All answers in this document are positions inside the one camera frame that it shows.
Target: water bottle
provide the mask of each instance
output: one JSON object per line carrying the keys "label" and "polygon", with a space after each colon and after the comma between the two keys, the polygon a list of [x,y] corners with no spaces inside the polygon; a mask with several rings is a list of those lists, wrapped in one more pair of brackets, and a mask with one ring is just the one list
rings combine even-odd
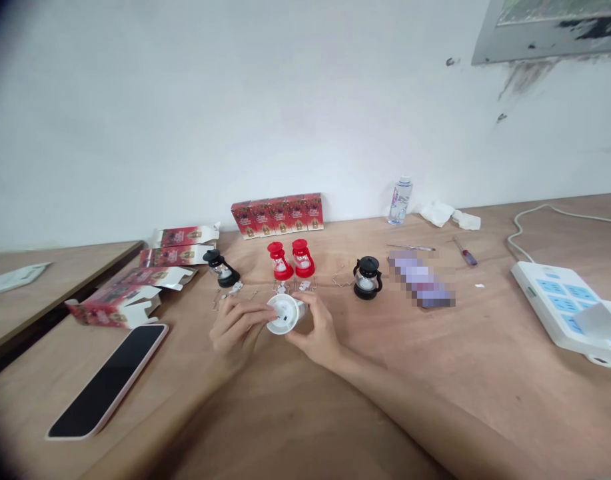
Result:
{"label": "water bottle", "polygon": [[401,225],[405,220],[407,205],[410,203],[412,194],[412,179],[408,175],[403,175],[396,186],[392,195],[392,206],[387,221],[392,225]]}

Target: black lantern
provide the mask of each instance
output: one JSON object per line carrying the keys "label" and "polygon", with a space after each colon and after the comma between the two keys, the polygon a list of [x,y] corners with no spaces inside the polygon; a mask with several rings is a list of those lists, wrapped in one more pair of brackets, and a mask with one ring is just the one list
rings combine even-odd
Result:
{"label": "black lantern", "polygon": [[374,257],[363,257],[356,260],[354,267],[354,293],[363,300],[371,300],[381,291],[383,284],[380,281],[378,260]]}
{"label": "black lantern", "polygon": [[233,287],[241,279],[241,274],[228,265],[220,251],[216,249],[208,250],[203,255],[203,260],[219,276],[219,285],[222,288]]}

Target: white wall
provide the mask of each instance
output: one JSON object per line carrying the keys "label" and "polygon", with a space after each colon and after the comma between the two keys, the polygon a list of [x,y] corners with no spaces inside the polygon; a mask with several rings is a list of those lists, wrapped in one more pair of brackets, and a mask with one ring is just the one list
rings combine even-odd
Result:
{"label": "white wall", "polygon": [[611,192],[611,59],[498,100],[513,70],[469,64],[487,0],[36,3],[0,25],[0,250],[308,191],[372,217],[401,173],[458,207]]}

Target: hand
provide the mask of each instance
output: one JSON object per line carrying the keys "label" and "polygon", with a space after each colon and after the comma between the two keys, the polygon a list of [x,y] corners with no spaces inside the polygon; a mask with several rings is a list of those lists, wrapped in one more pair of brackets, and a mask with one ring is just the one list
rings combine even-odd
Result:
{"label": "hand", "polygon": [[314,363],[331,369],[338,363],[343,351],[334,332],[332,314],[314,293],[295,292],[292,296],[310,306],[314,317],[314,330],[308,335],[291,331],[285,335],[286,340],[303,350]]}
{"label": "hand", "polygon": [[227,381],[243,369],[263,327],[276,318],[276,311],[269,305],[233,297],[221,300],[217,320],[210,330],[217,354],[212,364],[213,373]]}

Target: product box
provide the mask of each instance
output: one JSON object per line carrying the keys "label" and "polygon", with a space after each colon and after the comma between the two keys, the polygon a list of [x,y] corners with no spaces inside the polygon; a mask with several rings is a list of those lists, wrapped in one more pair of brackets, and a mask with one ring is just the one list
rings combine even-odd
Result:
{"label": "product box", "polygon": [[303,195],[305,217],[308,230],[323,230],[323,205],[320,192]]}
{"label": "product box", "polygon": [[203,260],[203,255],[216,247],[217,244],[214,242],[207,245],[181,245],[180,247],[141,250],[139,266],[145,268],[204,265],[207,262]]}
{"label": "product box", "polygon": [[252,200],[250,202],[250,210],[256,229],[254,230],[255,238],[272,237],[276,235],[274,221],[270,213],[268,199]]}
{"label": "product box", "polygon": [[148,316],[161,304],[160,291],[149,285],[112,285],[82,303],[67,300],[65,305],[82,325],[133,329],[158,320]]}
{"label": "product box", "polygon": [[292,233],[292,219],[289,215],[289,203],[285,197],[277,197],[268,200],[270,215],[274,221],[277,235]]}
{"label": "product box", "polygon": [[180,245],[198,245],[200,243],[218,240],[219,225],[220,224],[159,230],[156,233],[154,246],[178,247]]}
{"label": "product box", "polygon": [[152,285],[172,290],[181,290],[194,277],[196,269],[181,267],[150,267],[131,269],[114,285]]}
{"label": "product box", "polygon": [[307,230],[307,218],[305,216],[305,202],[303,195],[290,195],[285,197],[288,204],[288,213],[290,222],[292,223],[292,232],[301,232]]}
{"label": "product box", "polygon": [[241,235],[246,240],[255,238],[256,225],[252,218],[252,212],[250,210],[250,201],[238,202],[232,204],[232,215],[234,220],[239,226]]}

